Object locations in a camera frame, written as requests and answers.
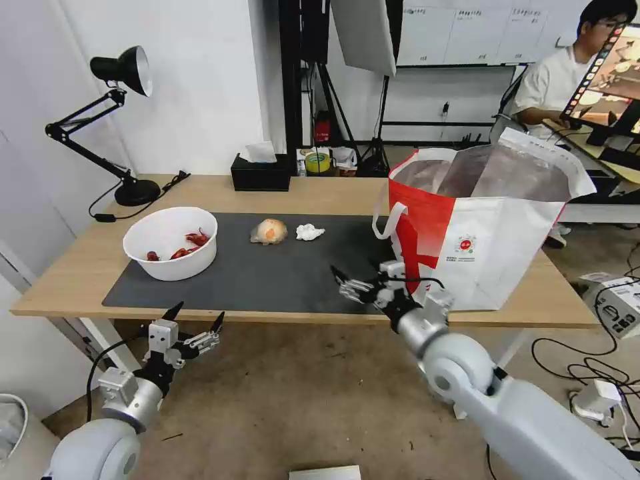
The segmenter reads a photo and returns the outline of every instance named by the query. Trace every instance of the lamp shade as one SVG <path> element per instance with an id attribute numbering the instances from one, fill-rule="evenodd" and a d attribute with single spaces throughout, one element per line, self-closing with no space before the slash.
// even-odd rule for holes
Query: lamp shade
<path id="1" fill-rule="evenodd" d="M 153 84 L 147 55 L 139 45 L 126 49 L 118 58 L 94 57 L 91 72 L 100 80 L 121 81 L 134 92 L 151 96 Z"/>

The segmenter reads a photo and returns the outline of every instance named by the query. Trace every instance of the bag handle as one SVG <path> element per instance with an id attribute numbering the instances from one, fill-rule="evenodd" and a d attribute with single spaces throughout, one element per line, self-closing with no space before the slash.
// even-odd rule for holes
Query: bag handle
<path id="1" fill-rule="evenodd" d="M 391 209 L 389 218 L 387 220 L 387 224 L 385 225 L 385 229 L 381 233 L 380 230 L 378 230 L 377 222 L 378 222 L 378 218 L 380 217 L 380 210 L 382 208 L 382 202 L 385 197 L 385 188 L 386 188 L 386 185 L 384 185 L 380 190 L 380 194 L 378 195 L 378 201 L 376 202 L 375 209 L 373 211 L 373 220 L 371 221 L 371 228 L 373 229 L 373 234 L 376 236 L 376 238 L 378 238 L 378 240 L 388 239 L 391 236 L 391 234 L 395 232 L 395 228 L 398 226 L 398 222 L 400 221 L 400 216 L 404 212 L 409 210 L 406 205 L 400 202 L 396 202 L 393 208 Z"/>

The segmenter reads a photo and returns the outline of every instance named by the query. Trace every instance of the tissue box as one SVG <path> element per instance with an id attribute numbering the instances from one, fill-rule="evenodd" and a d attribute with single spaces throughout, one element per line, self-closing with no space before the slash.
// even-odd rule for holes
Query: tissue box
<path id="1" fill-rule="evenodd" d="M 583 299 L 594 313 L 598 292 L 613 287 L 604 290 L 598 297 L 598 312 L 606 328 L 616 338 L 640 335 L 640 283 L 632 283 L 633 279 L 629 277 L 604 272 L 583 275 L 580 280 L 589 287 Z"/>
<path id="2" fill-rule="evenodd" d="M 231 165 L 236 191 L 289 191 L 291 174 L 286 154 L 276 154 L 276 163 L 251 163 L 238 153 Z"/>

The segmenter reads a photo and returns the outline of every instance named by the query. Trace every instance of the man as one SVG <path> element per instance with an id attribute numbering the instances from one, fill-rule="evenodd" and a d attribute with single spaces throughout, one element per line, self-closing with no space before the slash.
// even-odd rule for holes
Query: man
<path id="1" fill-rule="evenodd" d="M 616 24 L 632 21 L 636 13 L 635 0 L 592 0 L 580 15 L 574 44 L 527 69 L 511 114 L 529 128 L 530 135 L 544 140 L 551 136 L 542 120 L 562 123 L 560 113 L 587 74 L 593 56 L 600 52 Z M 547 244 L 564 247 L 567 242 L 562 236 L 570 231 L 554 225 Z"/>

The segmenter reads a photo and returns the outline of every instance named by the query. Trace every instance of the white shirt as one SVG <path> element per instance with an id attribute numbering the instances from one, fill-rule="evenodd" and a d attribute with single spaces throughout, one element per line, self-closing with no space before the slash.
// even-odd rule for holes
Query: white shirt
<path id="1" fill-rule="evenodd" d="M 513 100 L 511 114 L 531 107 L 564 110 L 590 65 L 591 61 L 576 62 L 573 47 L 567 47 L 530 66 Z M 546 140 L 551 135 L 542 124 L 527 126 L 534 137 Z"/>

